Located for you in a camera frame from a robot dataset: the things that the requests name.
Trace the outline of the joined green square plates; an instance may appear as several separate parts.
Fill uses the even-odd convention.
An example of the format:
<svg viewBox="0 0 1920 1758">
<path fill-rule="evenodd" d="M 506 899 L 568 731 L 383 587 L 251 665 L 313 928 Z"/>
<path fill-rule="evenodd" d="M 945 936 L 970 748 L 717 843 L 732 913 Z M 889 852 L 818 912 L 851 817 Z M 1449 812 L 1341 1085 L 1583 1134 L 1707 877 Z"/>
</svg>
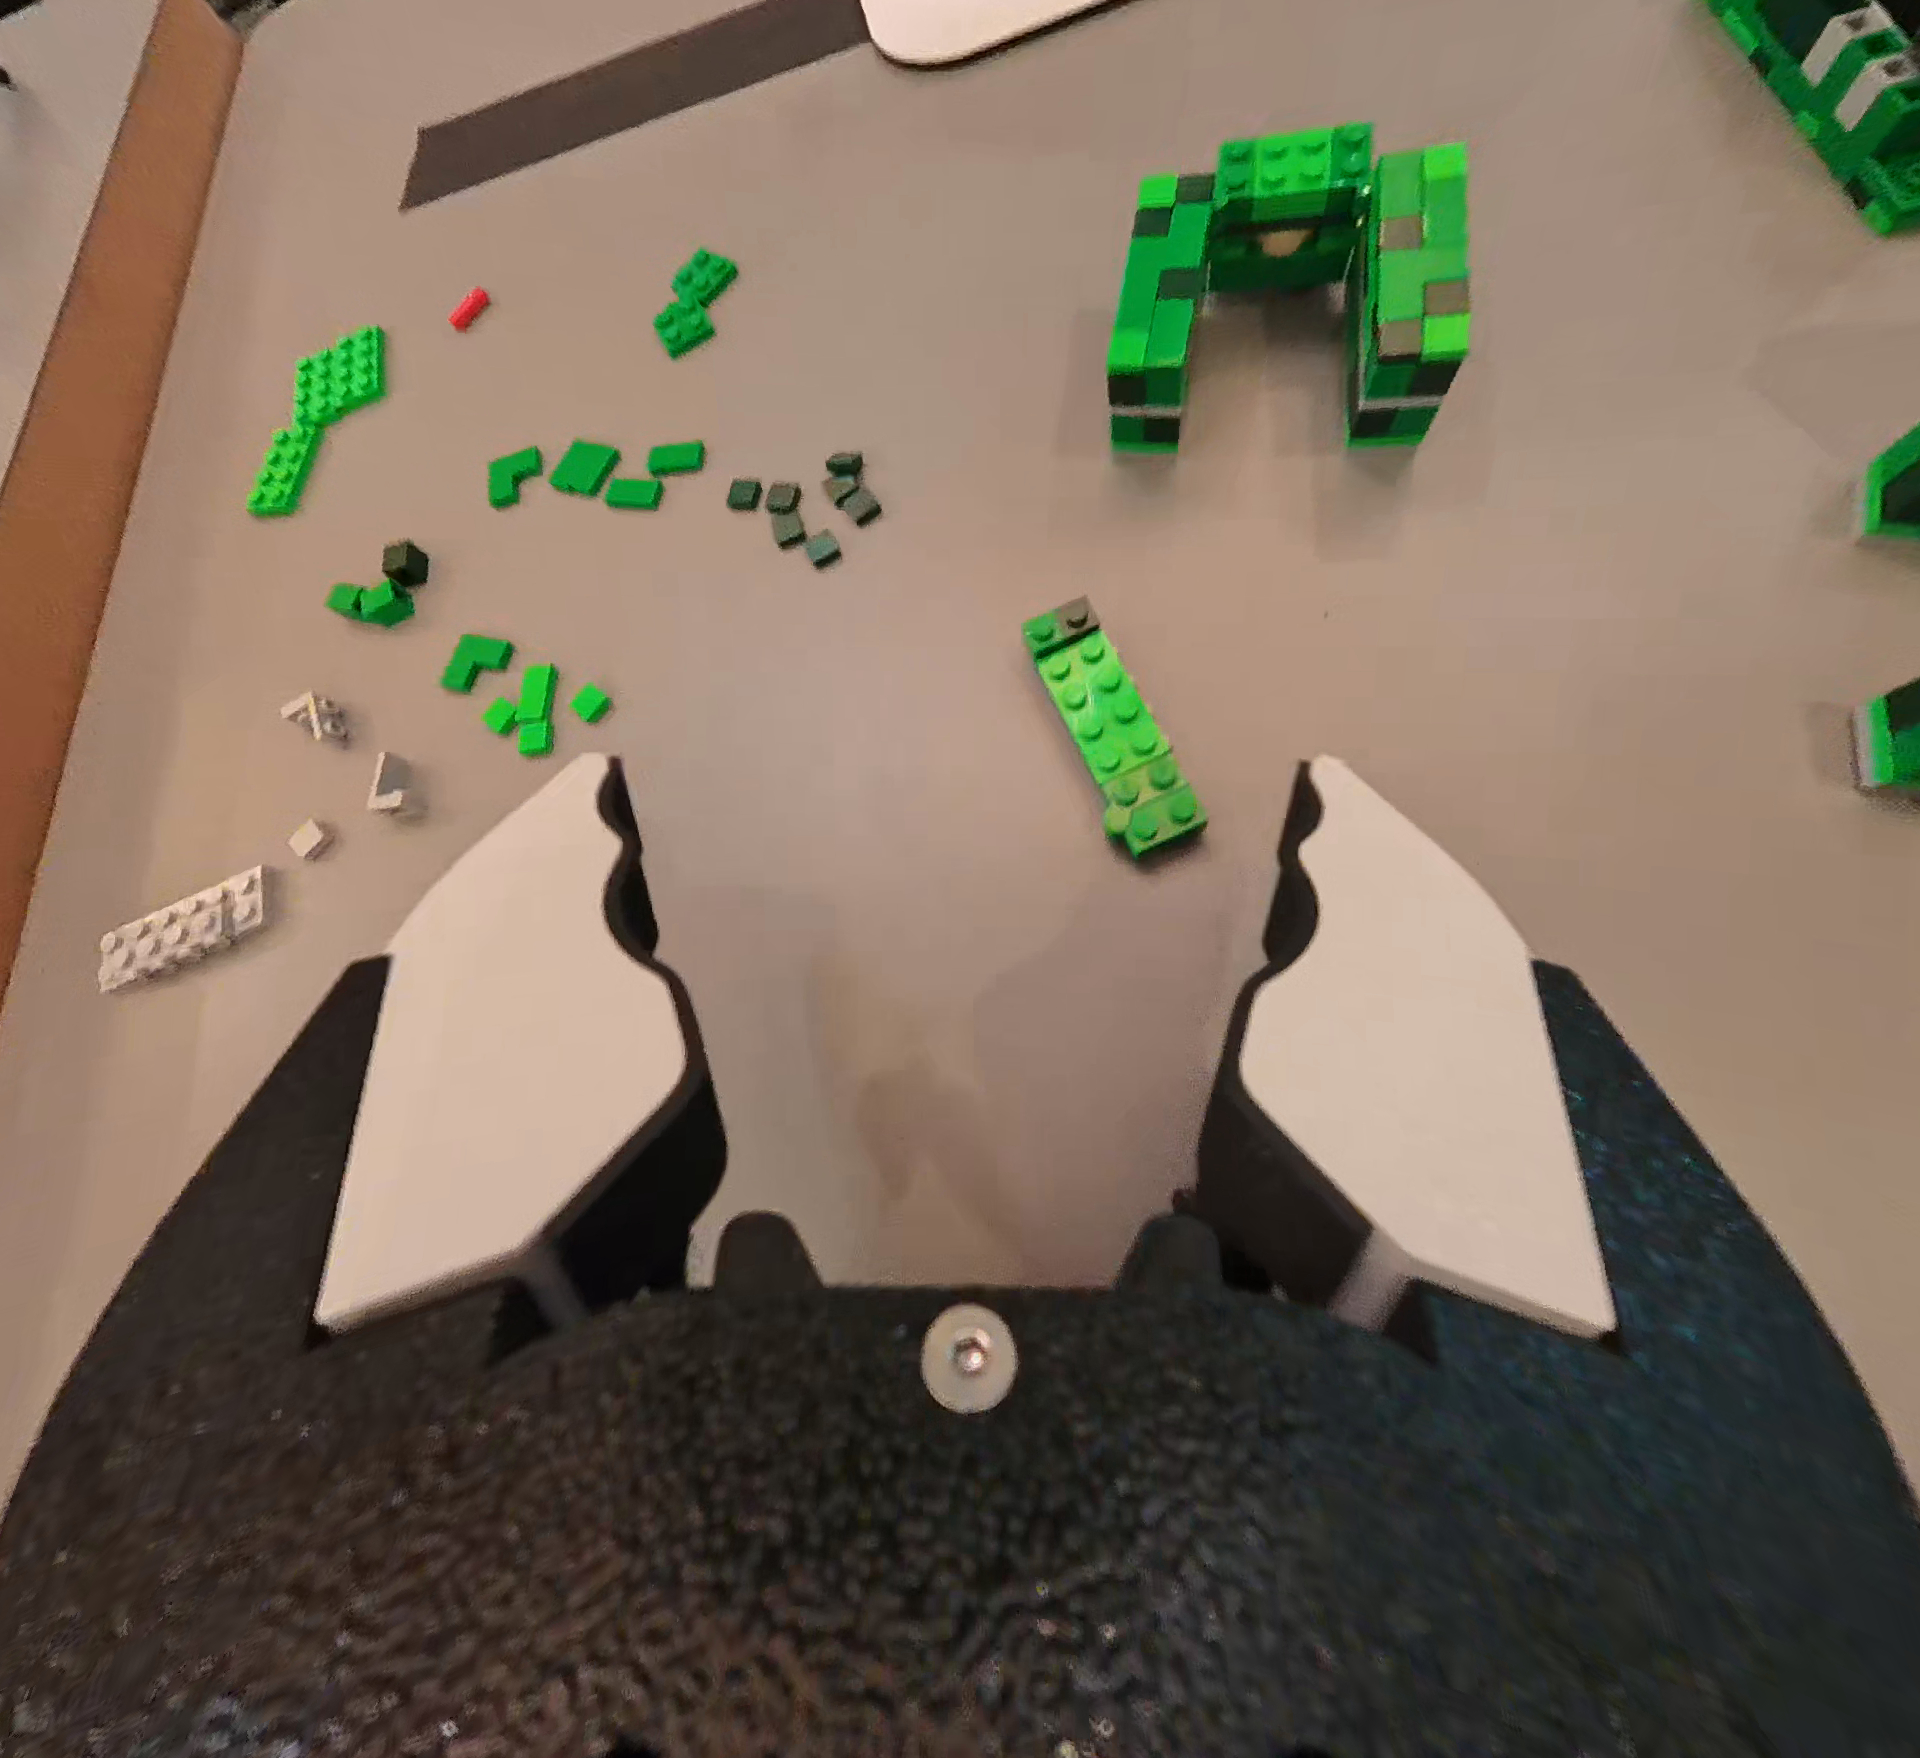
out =
<svg viewBox="0 0 1920 1758">
<path fill-rule="evenodd" d="M 736 281 L 736 263 L 706 248 L 691 257 L 672 277 L 672 298 L 653 318 L 660 346 L 672 360 L 696 351 L 714 336 L 712 304 Z"/>
</svg>

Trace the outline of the green brick limb yellow eye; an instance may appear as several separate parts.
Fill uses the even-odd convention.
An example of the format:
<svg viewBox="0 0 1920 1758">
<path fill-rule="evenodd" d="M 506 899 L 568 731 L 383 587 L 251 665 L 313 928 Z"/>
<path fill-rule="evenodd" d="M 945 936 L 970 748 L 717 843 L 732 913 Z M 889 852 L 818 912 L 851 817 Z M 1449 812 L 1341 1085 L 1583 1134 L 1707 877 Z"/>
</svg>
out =
<svg viewBox="0 0 1920 1758">
<path fill-rule="evenodd" d="M 1914 424 L 1867 463 L 1859 487 L 1859 538 L 1918 541 L 1918 443 Z"/>
</svg>

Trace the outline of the wood-edged side table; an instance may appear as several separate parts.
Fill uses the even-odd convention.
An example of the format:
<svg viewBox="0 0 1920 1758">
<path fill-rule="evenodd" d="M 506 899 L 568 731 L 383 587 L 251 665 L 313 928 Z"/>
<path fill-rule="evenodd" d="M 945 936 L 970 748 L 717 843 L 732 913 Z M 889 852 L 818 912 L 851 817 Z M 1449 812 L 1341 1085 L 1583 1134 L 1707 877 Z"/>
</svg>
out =
<svg viewBox="0 0 1920 1758">
<path fill-rule="evenodd" d="M 3 977 L 240 63 L 208 0 L 43 0 L 4 23 Z"/>
</svg>

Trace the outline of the green brick limb grey underside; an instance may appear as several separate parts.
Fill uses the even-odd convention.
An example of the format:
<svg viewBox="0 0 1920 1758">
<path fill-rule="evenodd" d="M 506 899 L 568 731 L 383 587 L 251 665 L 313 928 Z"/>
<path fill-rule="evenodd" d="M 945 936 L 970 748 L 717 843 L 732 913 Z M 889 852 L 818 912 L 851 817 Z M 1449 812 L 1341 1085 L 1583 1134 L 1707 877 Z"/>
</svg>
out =
<svg viewBox="0 0 1920 1758">
<path fill-rule="evenodd" d="M 1910 680 L 1852 712 L 1853 783 L 1862 792 L 1918 792 L 1920 683 Z"/>
</svg>

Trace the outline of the long green brick strip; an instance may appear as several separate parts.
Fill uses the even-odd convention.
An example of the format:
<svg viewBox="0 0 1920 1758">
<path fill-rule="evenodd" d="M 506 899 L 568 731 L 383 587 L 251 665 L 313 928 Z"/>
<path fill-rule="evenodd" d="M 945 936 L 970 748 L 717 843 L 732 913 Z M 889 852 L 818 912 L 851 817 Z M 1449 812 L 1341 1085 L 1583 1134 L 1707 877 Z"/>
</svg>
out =
<svg viewBox="0 0 1920 1758">
<path fill-rule="evenodd" d="M 1020 641 L 1101 803 L 1101 827 L 1153 858 L 1209 824 L 1170 737 L 1086 597 L 1022 618 Z"/>
</svg>

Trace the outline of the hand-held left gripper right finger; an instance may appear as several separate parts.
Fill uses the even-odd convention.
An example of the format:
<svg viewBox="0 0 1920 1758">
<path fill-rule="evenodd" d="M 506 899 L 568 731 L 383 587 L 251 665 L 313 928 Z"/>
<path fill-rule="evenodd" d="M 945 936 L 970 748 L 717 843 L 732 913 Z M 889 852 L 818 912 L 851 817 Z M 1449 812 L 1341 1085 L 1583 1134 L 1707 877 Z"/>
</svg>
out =
<svg viewBox="0 0 1920 1758">
<path fill-rule="evenodd" d="M 1346 762 L 1298 764 L 1199 1150 L 1194 1209 L 1295 1303 L 1411 1338 L 1449 1293 L 1616 1338 L 1532 956 Z"/>
</svg>

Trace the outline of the green brick block grey parts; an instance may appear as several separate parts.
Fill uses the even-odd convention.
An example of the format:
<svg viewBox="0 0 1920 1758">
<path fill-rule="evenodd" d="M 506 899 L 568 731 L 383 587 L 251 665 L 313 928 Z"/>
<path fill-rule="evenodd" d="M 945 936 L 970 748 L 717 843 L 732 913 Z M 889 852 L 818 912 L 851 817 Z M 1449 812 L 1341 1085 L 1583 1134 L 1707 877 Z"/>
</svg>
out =
<svg viewBox="0 0 1920 1758">
<path fill-rule="evenodd" d="M 1878 233 L 1918 223 L 1918 0 L 1703 0 Z"/>
</svg>

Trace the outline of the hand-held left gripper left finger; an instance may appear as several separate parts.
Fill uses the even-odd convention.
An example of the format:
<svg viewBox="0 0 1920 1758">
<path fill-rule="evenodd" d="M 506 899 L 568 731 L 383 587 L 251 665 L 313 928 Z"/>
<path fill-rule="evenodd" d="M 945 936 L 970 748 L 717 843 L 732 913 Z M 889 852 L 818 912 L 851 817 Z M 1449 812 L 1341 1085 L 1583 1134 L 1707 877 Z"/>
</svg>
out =
<svg viewBox="0 0 1920 1758">
<path fill-rule="evenodd" d="M 622 762 L 567 762 L 385 959 L 316 1327 L 512 1285 L 560 1328 L 686 1288 L 728 1140 Z"/>
</svg>

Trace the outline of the green brick arch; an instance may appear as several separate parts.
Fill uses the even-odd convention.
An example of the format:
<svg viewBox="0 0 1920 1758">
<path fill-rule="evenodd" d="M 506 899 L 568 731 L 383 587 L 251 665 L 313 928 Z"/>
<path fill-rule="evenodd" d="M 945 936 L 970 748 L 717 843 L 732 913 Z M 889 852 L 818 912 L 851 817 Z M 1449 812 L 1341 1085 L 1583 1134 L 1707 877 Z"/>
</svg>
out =
<svg viewBox="0 0 1920 1758">
<path fill-rule="evenodd" d="M 1421 446 L 1472 342 L 1463 143 L 1375 153 L 1366 121 L 1229 139 L 1140 181 L 1105 353 L 1109 446 L 1173 454 L 1220 298 L 1335 290 L 1350 448 Z"/>
</svg>

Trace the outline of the cluster of dark green tiles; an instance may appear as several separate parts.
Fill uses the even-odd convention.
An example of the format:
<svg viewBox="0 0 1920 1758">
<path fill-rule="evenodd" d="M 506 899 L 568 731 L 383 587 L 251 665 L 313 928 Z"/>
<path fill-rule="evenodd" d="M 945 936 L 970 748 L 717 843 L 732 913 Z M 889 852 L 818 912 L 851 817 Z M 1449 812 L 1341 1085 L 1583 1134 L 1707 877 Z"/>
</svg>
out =
<svg viewBox="0 0 1920 1758">
<path fill-rule="evenodd" d="M 839 530 L 866 528 L 882 518 L 882 503 L 867 484 L 866 465 L 863 450 L 834 450 L 825 457 L 814 503 L 829 506 L 834 524 L 809 522 L 809 493 L 798 482 L 736 475 L 727 486 L 727 506 L 738 517 L 763 515 L 778 550 L 797 550 L 813 571 L 829 571 L 844 558 Z"/>
</svg>

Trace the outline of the grey studded plate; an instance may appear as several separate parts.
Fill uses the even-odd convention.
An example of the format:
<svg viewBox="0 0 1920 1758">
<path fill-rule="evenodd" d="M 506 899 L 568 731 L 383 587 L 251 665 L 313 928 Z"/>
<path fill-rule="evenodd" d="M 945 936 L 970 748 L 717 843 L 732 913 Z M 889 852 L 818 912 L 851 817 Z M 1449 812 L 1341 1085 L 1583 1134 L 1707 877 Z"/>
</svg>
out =
<svg viewBox="0 0 1920 1758">
<path fill-rule="evenodd" d="M 103 933 L 103 995 L 170 977 L 261 933 L 271 920 L 273 868 L 255 863 Z"/>
</svg>

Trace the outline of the stepped bright green studded plate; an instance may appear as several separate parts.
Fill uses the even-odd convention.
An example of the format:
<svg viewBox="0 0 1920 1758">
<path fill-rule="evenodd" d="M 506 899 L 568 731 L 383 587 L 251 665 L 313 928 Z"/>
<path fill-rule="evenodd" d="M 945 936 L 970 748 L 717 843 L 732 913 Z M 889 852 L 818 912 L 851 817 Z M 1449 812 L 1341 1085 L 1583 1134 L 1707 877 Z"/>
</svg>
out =
<svg viewBox="0 0 1920 1758">
<path fill-rule="evenodd" d="M 290 415 L 275 429 L 247 498 L 252 518 L 298 511 L 328 428 L 385 396 L 385 344 L 383 326 L 364 326 L 298 358 Z"/>
</svg>

